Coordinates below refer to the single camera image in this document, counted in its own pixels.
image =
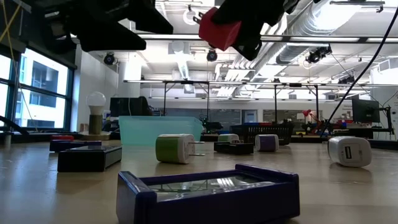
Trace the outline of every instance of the teal plastic bin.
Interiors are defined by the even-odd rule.
[[[199,119],[184,116],[120,116],[120,137],[124,146],[155,146],[161,134],[192,134],[200,141]]]

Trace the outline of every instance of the green and white cylinder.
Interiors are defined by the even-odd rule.
[[[156,159],[160,162],[189,164],[195,153],[192,134],[161,134],[156,139]]]
[[[218,136],[218,141],[236,143],[239,142],[239,136],[237,134],[220,134]]]

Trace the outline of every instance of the wooden table surface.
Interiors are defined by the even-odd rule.
[[[120,170],[144,177],[233,169],[237,163],[299,174],[301,216],[288,223],[398,222],[398,151],[375,149],[372,164],[362,169],[332,164],[325,144],[290,144],[250,156],[217,154],[212,144],[197,147],[206,156],[189,165],[159,163],[150,147],[124,147],[122,163],[103,173],[58,173],[48,143],[2,148],[0,223],[117,223]]]

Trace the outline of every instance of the light bulb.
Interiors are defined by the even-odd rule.
[[[102,115],[105,103],[106,97],[98,91],[89,94],[86,98],[86,104],[90,108],[91,115]]]

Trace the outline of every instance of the computer screen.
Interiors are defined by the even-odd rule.
[[[111,98],[111,117],[142,116],[140,98]]]
[[[353,100],[354,122],[380,123],[379,103],[371,100]]]

